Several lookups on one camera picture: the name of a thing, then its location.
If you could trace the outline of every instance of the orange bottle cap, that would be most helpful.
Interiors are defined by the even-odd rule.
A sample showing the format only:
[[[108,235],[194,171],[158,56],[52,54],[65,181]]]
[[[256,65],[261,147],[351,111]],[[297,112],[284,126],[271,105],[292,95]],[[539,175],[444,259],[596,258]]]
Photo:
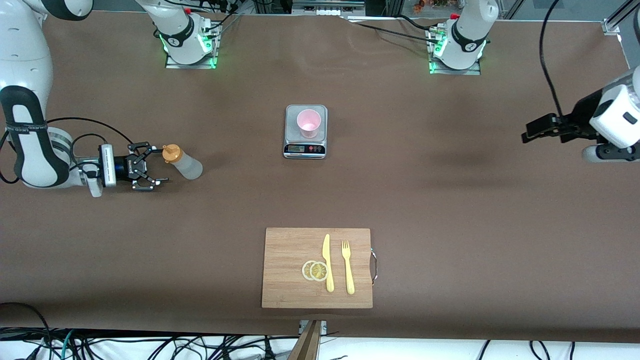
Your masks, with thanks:
[[[184,151],[178,145],[173,143],[171,145],[163,145],[162,148],[162,157],[165,163],[175,163],[182,159]]]

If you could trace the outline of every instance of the cable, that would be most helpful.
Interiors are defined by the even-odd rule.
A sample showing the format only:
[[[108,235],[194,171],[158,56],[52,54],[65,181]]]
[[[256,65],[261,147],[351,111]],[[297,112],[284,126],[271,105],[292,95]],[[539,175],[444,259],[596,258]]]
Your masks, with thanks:
[[[231,26],[232,26],[236,21],[238,21],[241,17],[242,17],[242,15],[241,15],[241,14],[237,14],[237,16],[235,17],[235,19],[233,19],[233,20],[229,23],[229,25],[225,26],[225,28],[224,28],[224,29],[222,29],[222,30],[220,31],[220,35],[224,34],[224,32],[225,32],[226,30],[228,30],[229,28],[231,28]]]
[[[537,342],[540,343],[540,345],[542,346],[542,350],[545,351],[545,355],[547,357],[547,360],[551,360],[551,357],[549,356],[549,352],[547,351],[547,347],[545,346],[545,344],[542,341],[537,341]],[[529,342],[529,349],[531,349],[531,352],[533,353],[533,356],[536,357],[536,359],[542,360],[542,358],[538,355],[536,350],[533,349],[533,341]]]
[[[110,128],[111,130],[113,130],[116,133],[118,133],[118,135],[122,136],[129,143],[133,143],[133,141],[131,141],[131,139],[128,138],[127,135],[124,135],[120,130],[116,129],[115,127],[113,127],[113,126],[111,126],[109,124],[105,124],[102,121],[88,119],[86,117],[58,117],[58,118],[55,118],[55,119],[47,120],[47,124],[50,124],[50,123],[56,122],[56,121],[61,121],[61,120],[82,120],[82,121],[94,122],[96,124],[100,124],[102,126]]]
[[[217,28],[218,26],[222,26],[222,24],[223,24],[223,23],[224,23],[224,22],[225,22],[225,21],[226,21],[226,20],[227,20],[231,15],[233,15],[233,14],[235,14],[235,13],[229,13],[229,14],[228,14],[227,16],[225,16],[225,18],[224,18],[224,19],[222,19],[219,23],[217,23],[217,24],[216,24],[216,25],[214,25],[214,26],[211,26],[210,28],[205,28],[205,29],[204,29],[204,31],[205,31],[205,32],[207,32],[207,31],[211,31],[211,30],[213,30],[213,29]]]
[[[575,341],[571,342],[571,350],[569,350],[569,360],[573,360],[573,352],[575,351]]]
[[[556,88],[554,87],[553,82],[551,82],[551,77],[549,76],[549,71],[547,70],[547,64],[545,63],[545,52],[544,52],[544,41],[545,41],[545,30],[547,29],[547,22],[549,21],[549,17],[551,16],[551,12],[556,7],[556,4],[560,0],[554,0],[554,2],[549,7],[547,11],[547,16],[545,16],[545,20],[542,22],[542,30],[540,30],[540,43],[538,44],[538,51],[540,53],[540,66],[542,66],[542,71],[545,73],[545,79],[547,79],[547,84],[549,85],[549,89],[551,90],[551,96],[554,98],[554,103],[556,104],[556,110],[558,111],[558,115],[563,117],[562,109],[560,107],[560,101],[558,101],[558,96],[556,94]]]
[[[276,354],[273,353],[271,348],[271,340],[269,336],[264,336],[264,360],[275,360]]]
[[[9,136],[9,132],[5,131],[2,139],[0,139],[0,151],[2,150],[2,145],[4,145],[4,141],[6,140],[7,136]],[[0,170],[0,180],[2,180],[5,184],[15,184],[18,182],[18,180],[20,180],[20,178],[16,176],[14,180],[7,180],[7,178],[2,175],[2,170]]]
[[[360,26],[364,26],[365,28],[369,28],[369,29],[375,29],[375,30],[380,30],[380,31],[384,31],[386,33],[390,33],[390,34],[394,34],[394,35],[398,35],[401,37],[407,37],[407,38],[414,38],[417,40],[422,40],[422,41],[426,41],[426,42],[432,42],[432,43],[437,43],[438,41],[435,39],[430,39],[430,38],[423,38],[423,37],[416,37],[414,35],[409,35],[409,34],[404,34],[404,33],[398,33],[396,31],[391,31],[391,30],[387,30],[387,29],[383,29],[383,28],[378,28],[376,26],[371,26],[371,25],[367,25],[367,24],[361,24],[359,22],[355,23],[356,25],[360,25]]]
[[[482,360],[482,358],[484,357],[484,352],[486,351],[486,347],[489,346],[489,342],[491,342],[491,340],[487,340],[484,342],[484,345],[482,346],[482,349],[480,350],[480,356],[478,356],[478,360]]]
[[[175,344],[175,341],[174,341],[173,344],[175,345],[175,350],[173,351],[173,355],[171,356],[171,360],[174,360],[175,357],[178,356],[180,351],[183,351],[185,348],[187,348],[189,350],[193,350],[192,348],[189,347],[189,344],[191,344],[192,342],[196,341],[197,339],[201,339],[201,338],[202,338],[202,336],[197,336],[197,337],[187,341],[186,344],[180,346],[180,350],[178,350],[178,346]]]
[[[71,337],[71,334],[73,333],[73,331],[74,331],[73,329],[69,330],[69,332],[67,333],[67,336],[65,337],[65,341],[62,343],[62,350],[60,351],[60,356],[63,359],[65,358],[65,354],[67,353],[67,344],[69,344],[69,338]]]
[[[47,341],[49,342],[49,346],[52,346],[52,339],[51,339],[51,330],[49,329],[49,324],[47,323],[47,320],[44,319],[44,316],[42,316],[42,314],[38,311],[38,309],[36,309],[35,307],[29,305],[29,304],[25,304],[23,302],[2,302],[0,303],[0,307],[3,306],[19,306],[19,307],[25,307],[26,309],[29,309],[31,311],[33,311],[34,313],[36,313],[36,315],[39,317],[40,321],[42,322],[42,325],[44,325],[44,329],[45,332],[47,334]],[[51,360],[53,358],[53,353],[49,352],[49,360]]]
[[[395,18],[400,18],[400,19],[407,20],[407,21],[409,22],[409,24],[411,24],[411,25],[413,25],[413,26],[415,26],[416,28],[419,28],[419,29],[421,29],[421,30],[429,31],[429,28],[430,28],[431,26],[434,26],[434,25],[431,25],[431,26],[422,26],[422,25],[420,25],[420,24],[416,23],[415,21],[411,20],[411,18],[409,18],[408,16],[403,15],[403,14],[401,14],[401,13],[397,14],[397,15],[396,15],[396,16],[394,16],[394,17],[395,17]]]
[[[74,141],[71,142],[71,149],[69,150],[69,152],[71,152],[72,161],[75,164],[77,164],[77,160],[76,160],[76,154],[74,153],[74,146],[76,146],[76,142],[78,140],[80,140],[82,138],[86,138],[87,136],[95,136],[97,138],[101,138],[104,143],[107,143],[107,139],[105,139],[104,136],[98,135],[98,134],[95,134],[95,133],[87,133],[87,134],[83,134],[83,135],[78,136],[77,138],[74,139]]]
[[[166,3],[170,3],[173,5],[179,5],[179,6],[184,6],[186,8],[196,8],[196,9],[204,9],[204,10],[210,10],[213,8],[213,6],[211,5],[211,3],[209,3],[209,7],[206,6],[202,6],[202,5],[190,5],[190,4],[181,4],[181,3],[174,3],[173,1],[169,1],[169,0],[164,0]]]

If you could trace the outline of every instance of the white floor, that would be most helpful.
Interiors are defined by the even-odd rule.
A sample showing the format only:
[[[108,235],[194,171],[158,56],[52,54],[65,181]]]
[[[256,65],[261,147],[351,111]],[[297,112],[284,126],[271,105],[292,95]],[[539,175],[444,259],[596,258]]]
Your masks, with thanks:
[[[261,339],[260,336],[247,336],[237,344]],[[221,338],[205,338],[208,345],[220,344]],[[412,340],[412,339],[376,339],[376,338],[323,338],[318,360],[332,360],[347,356],[345,360],[372,359],[428,359],[428,360],[477,360],[484,340]],[[92,346],[94,352],[105,360],[144,360],[160,345],[160,342],[144,343],[112,343],[102,342]],[[292,349],[295,340],[273,340],[271,346],[274,353],[279,354]],[[567,342],[545,341],[551,360],[569,359],[570,344]],[[0,341],[0,360],[16,360],[26,358],[36,345],[21,341]],[[158,360],[169,360],[174,346],[167,346],[157,357]],[[200,347],[193,347],[204,356]],[[544,353],[536,345],[538,354],[544,359]],[[231,353],[233,360],[246,359],[252,354],[263,354],[259,349],[243,349]],[[37,359],[48,359],[48,352],[41,351]],[[575,360],[638,360],[640,344],[614,343],[577,343]],[[517,359],[536,360],[529,350],[528,341],[493,340],[484,354],[483,360]],[[200,360],[200,356],[191,351],[183,351],[176,360]]]

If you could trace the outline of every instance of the lemon slice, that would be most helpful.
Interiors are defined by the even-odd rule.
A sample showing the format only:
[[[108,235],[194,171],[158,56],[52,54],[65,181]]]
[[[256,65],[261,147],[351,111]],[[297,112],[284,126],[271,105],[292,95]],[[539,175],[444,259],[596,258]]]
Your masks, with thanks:
[[[313,266],[313,264],[315,263],[316,263],[315,260],[309,260],[304,265],[302,265],[302,276],[304,276],[305,279],[311,280],[311,281],[314,280],[314,278],[311,277],[311,266]]]
[[[320,261],[311,265],[311,278],[315,281],[324,281],[326,279],[327,267],[325,263]]]

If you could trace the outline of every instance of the plastic cup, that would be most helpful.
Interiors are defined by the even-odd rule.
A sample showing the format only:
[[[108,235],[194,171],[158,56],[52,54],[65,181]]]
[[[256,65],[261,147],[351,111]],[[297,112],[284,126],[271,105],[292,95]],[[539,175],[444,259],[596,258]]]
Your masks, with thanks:
[[[298,114],[297,118],[298,127],[300,128],[300,133],[305,138],[311,139],[315,138],[318,135],[318,128],[322,123],[322,118],[320,114],[316,110],[306,109],[302,110]]]

